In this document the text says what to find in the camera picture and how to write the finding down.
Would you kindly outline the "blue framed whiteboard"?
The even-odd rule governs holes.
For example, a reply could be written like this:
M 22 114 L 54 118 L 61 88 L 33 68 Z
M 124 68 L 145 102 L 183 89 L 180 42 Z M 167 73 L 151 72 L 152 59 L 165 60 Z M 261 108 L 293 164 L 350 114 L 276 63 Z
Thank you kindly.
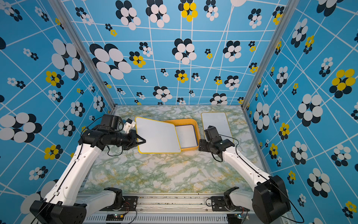
M 198 149 L 194 125 L 176 126 L 176 132 L 182 151 L 194 151 Z

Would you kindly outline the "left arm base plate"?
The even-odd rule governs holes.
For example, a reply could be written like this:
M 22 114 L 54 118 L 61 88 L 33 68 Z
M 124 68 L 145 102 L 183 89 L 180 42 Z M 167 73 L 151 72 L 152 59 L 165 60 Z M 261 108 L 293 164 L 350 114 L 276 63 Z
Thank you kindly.
M 123 196 L 124 204 L 121 208 L 103 208 L 100 211 L 135 211 L 138 204 L 138 196 Z

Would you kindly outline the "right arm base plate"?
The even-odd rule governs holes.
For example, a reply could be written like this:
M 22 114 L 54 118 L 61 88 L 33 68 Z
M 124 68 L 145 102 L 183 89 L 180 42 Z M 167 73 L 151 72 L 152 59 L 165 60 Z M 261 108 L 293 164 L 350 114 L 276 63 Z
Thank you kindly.
M 224 201 L 224 197 L 220 196 L 212 196 L 210 197 L 210 207 L 212 208 L 212 211 L 215 212 L 247 212 L 250 211 L 250 209 L 246 209 L 241 206 L 235 206 L 235 205 L 226 205 Z

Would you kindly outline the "yellow framed whiteboard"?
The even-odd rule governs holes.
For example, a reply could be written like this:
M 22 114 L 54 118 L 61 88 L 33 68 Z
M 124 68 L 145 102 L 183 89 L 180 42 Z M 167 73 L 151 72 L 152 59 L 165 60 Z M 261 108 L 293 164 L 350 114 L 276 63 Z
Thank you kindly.
M 232 140 L 232 133 L 229 127 L 229 123 L 227 120 L 227 116 L 224 112 L 220 113 L 202 113 L 202 123 L 204 130 L 207 129 L 209 126 L 216 127 L 219 134 L 222 135 L 222 139 L 229 139 Z
M 145 139 L 138 146 L 141 154 L 178 154 L 181 147 L 174 124 L 136 117 L 137 136 Z

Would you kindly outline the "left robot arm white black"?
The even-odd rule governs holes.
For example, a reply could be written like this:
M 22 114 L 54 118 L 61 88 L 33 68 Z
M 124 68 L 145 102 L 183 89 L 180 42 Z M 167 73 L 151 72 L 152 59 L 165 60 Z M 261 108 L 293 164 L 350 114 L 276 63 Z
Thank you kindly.
M 121 189 L 105 188 L 101 193 L 84 203 L 77 203 L 80 187 L 101 152 L 109 146 L 129 150 L 144 144 L 146 140 L 135 130 L 129 133 L 114 131 L 110 127 L 97 125 L 88 129 L 79 140 L 75 154 L 68 167 L 43 200 L 30 206 L 33 220 L 41 224 L 82 224 L 84 220 L 103 208 L 130 210 L 125 204 Z

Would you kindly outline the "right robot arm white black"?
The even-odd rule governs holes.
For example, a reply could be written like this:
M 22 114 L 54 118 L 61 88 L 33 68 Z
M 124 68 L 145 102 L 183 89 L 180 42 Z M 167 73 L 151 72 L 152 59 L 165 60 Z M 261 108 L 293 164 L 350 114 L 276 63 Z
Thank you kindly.
M 213 210 L 227 211 L 243 209 L 253 211 L 261 222 L 270 224 L 291 210 L 290 200 L 284 181 L 279 176 L 271 176 L 255 166 L 243 156 L 230 140 L 199 141 L 199 151 L 218 155 L 221 162 L 232 166 L 249 184 L 252 191 L 232 187 L 224 192 L 221 203 L 212 199 Z

